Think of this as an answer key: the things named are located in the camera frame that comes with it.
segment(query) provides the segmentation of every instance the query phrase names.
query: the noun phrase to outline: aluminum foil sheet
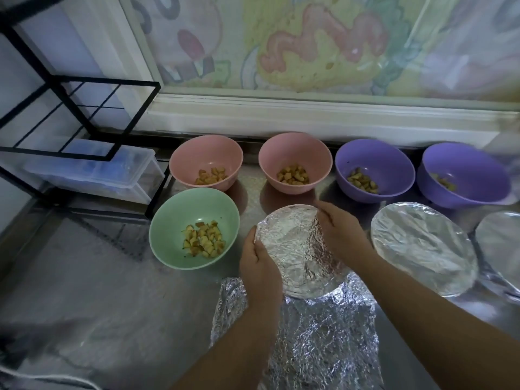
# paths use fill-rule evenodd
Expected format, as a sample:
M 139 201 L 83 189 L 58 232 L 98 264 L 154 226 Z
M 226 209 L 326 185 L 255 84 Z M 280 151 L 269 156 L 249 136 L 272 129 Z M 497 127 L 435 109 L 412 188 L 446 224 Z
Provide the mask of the aluminum foil sheet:
M 278 265 L 285 295 L 325 295 L 342 284 L 350 271 L 325 246 L 317 212 L 311 205 L 289 205 L 258 223 L 255 239 L 262 241 Z
M 475 240 L 491 270 L 520 297 L 520 214 L 487 215 L 475 230 Z
M 246 307 L 242 281 L 225 279 L 213 318 L 211 345 Z M 286 297 L 273 354 L 258 389 L 383 388 L 374 320 L 375 301 L 354 272 L 322 297 Z
M 441 296 L 464 293 L 478 276 L 477 256 L 466 233 L 429 206 L 386 206 L 374 216 L 371 236 L 381 257 Z

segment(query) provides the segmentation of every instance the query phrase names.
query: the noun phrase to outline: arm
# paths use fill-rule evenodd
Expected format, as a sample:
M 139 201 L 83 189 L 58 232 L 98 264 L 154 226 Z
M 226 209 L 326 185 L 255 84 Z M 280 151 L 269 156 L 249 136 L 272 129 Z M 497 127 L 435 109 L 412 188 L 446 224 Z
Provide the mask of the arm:
M 317 206 L 329 249 L 365 282 L 439 387 L 520 388 L 518 341 L 382 259 L 354 216 L 329 203 Z
M 248 308 L 171 390 L 256 389 L 278 332 L 282 279 L 263 245 L 249 232 L 240 259 Z

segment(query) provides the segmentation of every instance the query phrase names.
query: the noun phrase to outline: forearm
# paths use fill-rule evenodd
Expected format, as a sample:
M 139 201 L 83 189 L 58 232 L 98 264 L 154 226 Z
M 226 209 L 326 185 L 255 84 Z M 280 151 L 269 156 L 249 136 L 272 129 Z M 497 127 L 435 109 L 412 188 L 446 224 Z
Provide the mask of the forearm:
M 277 330 L 278 312 L 247 309 L 171 390 L 256 389 Z
M 375 252 L 356 271 L 443 389 L 518 389 L 520 343 L 440 297 Z

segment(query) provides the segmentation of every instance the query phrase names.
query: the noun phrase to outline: plastic bowl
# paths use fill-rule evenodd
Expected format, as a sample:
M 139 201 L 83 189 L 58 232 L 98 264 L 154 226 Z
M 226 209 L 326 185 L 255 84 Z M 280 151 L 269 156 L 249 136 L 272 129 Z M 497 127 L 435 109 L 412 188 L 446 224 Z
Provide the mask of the plastic bowl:
M 209 187 L 226 191 L 237 180 L 242 166 L 242 148 L 231 138 L 221 135 L 203 135 L 192 138 L 179 146 L 170 158 L 172 176 L 187 188 Z M 213 167 L 224 167 L 226 179 L 200 186 L 195 184 L 199 170 L 211 173 Z
M 320 183 L 332 169 L 332 154 L 319 139 L 304 132 L 285 132 L 268 139 L 260 149 L 258 163 L 269 183 L 285 194 L 302 194 Z M 309 176 L 309 184 L 293 186 L 279 182 L 280 170 L 301 165 Z
M 399 196 L 415 182 L 415 169 L 410 159 L 392 145 L 376 139 L 347 142 L 336 153 L 336 180 L 351 199 L 373 204 Z M 358 189 L 347 177 L 356 168 L 378 185 L 380 194 Z
M 213 259 L 202 255 L 192 257 L 183 249 L 183 230 L 196 222 L 218 222 L 224 252 Z M 148 234 L 153 254 L 160 262 L 175 269 L 191 270 L 210 266 L 220 260 L 235 242 L 240 227 L 240 215 L 233 200 L 222 191 L 202 188 L 184 190 L 169 198 L 152 219 Z
M 430 174 L 448 178 L 457 189 L 449 191 Z M 508 173 L 498 161 L 470 145 L 452 142 L 424 151 L 417 184 L 427 199 L 449 209 L 492 204 L 511 192 Z

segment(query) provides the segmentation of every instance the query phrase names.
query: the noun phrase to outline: yellow bun drawing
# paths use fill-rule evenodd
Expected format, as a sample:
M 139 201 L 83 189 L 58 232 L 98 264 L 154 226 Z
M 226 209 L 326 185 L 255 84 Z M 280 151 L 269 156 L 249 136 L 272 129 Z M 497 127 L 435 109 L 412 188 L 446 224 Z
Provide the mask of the yellow bun drawing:
M 260 45 L 257 71 L 295 91 L 371 81 L 388 45 L 380 18 L 353 0 L 297 5 Z

